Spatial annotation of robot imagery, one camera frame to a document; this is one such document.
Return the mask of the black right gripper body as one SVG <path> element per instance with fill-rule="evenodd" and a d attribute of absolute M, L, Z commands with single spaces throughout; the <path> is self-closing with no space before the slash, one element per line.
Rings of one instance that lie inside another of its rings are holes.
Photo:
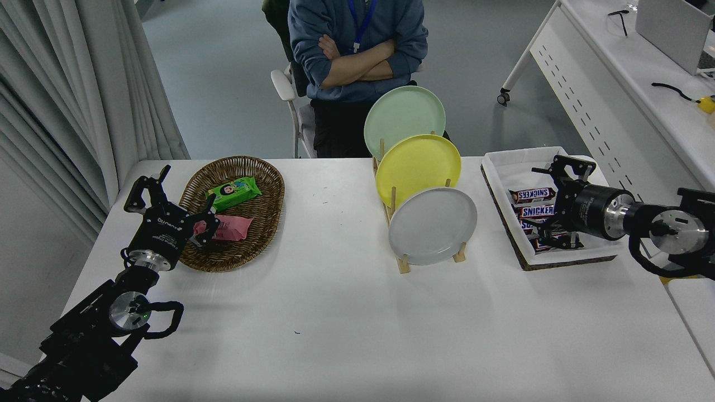
<path fill-rule="evenodd" d="M 606 229 L 606 209 L 614 198 L 610 186 L 586 185 L 579 194 L 570 198 L 568 216 L 576 231 L 613 240 Z"/>

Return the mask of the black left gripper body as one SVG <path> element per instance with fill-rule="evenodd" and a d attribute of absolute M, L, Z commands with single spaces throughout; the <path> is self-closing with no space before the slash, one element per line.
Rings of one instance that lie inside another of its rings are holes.
<path fill-rule="evenodd" d="M 174 203 L 161 203 L 146 210 L 140 229 L 128 245 L 127 257 L 159 255 L 166 264 L 176 264 L 192 235 L 195 219 Z"/>

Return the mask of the person's left hand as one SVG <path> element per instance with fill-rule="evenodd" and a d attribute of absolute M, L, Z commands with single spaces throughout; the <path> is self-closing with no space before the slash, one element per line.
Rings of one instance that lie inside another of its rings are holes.
<path fill-rule="evenodd" d="M 319 39 L 318 39 L 318 46 L 320 49 L 322 49 L 322 52 L 324 53 L 324 56 L 329 60 L 329 61 L 334 61 L 335 59 L 339 59 L 341 56 L 341 53 L 337 47 L 337 44 L 335 41 L 329 37 L 327 34 L 323 34 Z"/>

